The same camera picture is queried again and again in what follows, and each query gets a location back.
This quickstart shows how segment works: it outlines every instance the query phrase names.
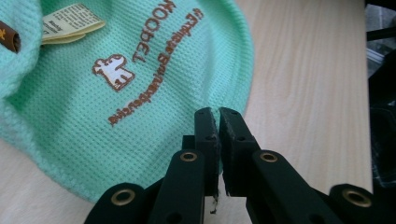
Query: table surface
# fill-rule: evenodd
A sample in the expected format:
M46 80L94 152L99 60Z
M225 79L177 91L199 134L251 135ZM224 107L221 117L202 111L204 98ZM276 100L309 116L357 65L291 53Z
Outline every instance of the table surface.
M310 186L371 190L363 0L237 0L255 45L245 120ZM0 223L82 223L93 207L0 140ZM210 198L205 223L250 223L244 199Z

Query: mint green cloth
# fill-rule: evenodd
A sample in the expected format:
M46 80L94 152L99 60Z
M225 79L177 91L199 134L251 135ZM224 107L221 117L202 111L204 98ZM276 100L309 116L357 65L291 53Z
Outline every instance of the mint green cloth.
M54 181L96 201L121 182L147 187L163 177L182 136L193 134L197 109L243 113L253 47L232 0L81 2L106 26L44 48L43 15L76 2L0 4L0 20L21 37L18 54L0 46L0 137ZM149 51L139 47L147 22L158 28ZM183 28L187 22L193 26ZM123 72L118 82L108 81L104 74L116 70Z

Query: tag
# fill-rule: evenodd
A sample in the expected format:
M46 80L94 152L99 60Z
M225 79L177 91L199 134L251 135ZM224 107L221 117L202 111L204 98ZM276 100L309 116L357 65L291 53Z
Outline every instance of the tag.
M43 45L65 44L105 26L105 22L81 3L64 7L43 18Z
M21 40L18 33L2 21L0 21L0 43L16 53L18 53L21 47Z

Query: cartoon character logo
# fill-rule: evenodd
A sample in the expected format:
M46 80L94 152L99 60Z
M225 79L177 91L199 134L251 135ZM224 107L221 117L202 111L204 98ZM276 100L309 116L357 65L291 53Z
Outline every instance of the cartoon character logo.
M113 54L107 59L98 59L92 67L96 75L104 77L108 85L115 91L120 91L134 80L134 73L124 68L126 58L120 54Z

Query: black object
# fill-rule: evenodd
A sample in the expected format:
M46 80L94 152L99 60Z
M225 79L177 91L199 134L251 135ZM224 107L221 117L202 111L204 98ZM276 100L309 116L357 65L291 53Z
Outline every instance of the black object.
M198 110L195 135L183 137L164 179L109 189L85 223L203 223L205 196L218 196L220 150L226 192L247 197L253 223L395 223L365 189L312 189L280 154L260 149L238 112L219 112L219 135L210 108Z

